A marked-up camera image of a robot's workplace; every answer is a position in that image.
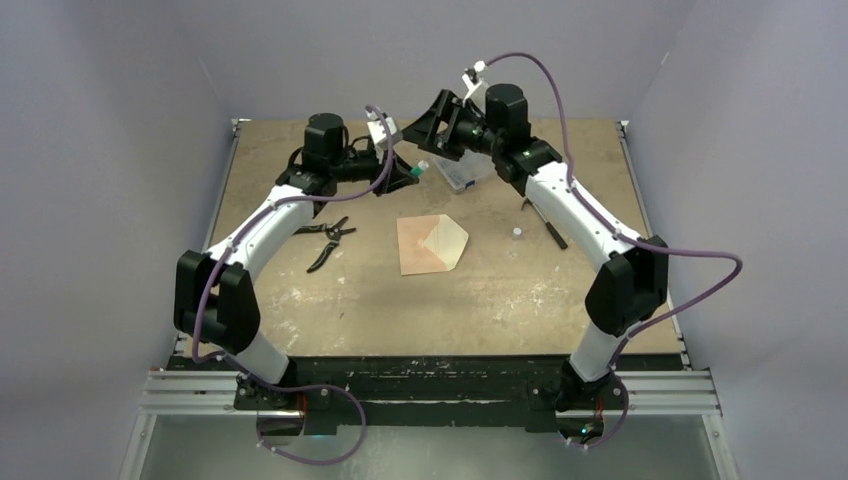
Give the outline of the green and white marker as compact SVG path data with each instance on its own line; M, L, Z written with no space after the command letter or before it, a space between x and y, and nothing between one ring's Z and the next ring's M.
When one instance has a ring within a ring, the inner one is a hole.
M411 175L418 179L420 178L428 169L430 165L426 160L419 160L415 166L413 166L410 170Z

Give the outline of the pink and cream envelope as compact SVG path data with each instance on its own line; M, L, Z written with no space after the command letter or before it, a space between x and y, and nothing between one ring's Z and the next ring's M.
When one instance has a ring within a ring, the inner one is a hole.
M469 240L468 232L445 214L398 218L396 229L402 276L455 269Z

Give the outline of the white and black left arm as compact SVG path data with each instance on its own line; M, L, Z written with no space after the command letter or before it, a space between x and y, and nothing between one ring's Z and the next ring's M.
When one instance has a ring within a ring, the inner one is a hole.
M339 184L366 182L367 193L381 196L418 181L394 151L402 139L396 121L374 106L366 112L363 148L339 115L312 115L301 145L260 206L218 243L188 250L176 264L173 323L191 337L192 360L234 361L275 409L297 399L296 365L260 330L255 280L290 237L311 228L327 204L342 201Z

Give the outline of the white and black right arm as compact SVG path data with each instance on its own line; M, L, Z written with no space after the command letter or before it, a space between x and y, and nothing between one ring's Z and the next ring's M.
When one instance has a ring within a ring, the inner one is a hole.
M528 102L516 85L487 88L481 107L443 90L402 136L454 161L468 151L489 156L498 177L564 227L589 259L596 272L584 301L590 323L563 364L556 408L588 405L610 381L626 336L667 300L665 242L653 236L643 247L631 243L637 232L586 192L562 156L532 134Z

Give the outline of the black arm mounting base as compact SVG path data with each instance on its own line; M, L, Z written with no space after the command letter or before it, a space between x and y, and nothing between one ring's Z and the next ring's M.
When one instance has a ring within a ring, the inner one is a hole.
M517 427L595 439L640 381L680 386L672 354L626 355L623 372L581 386L565 355L297 357L277 389L235 374L226 412L254 414L271 438L342 426Z

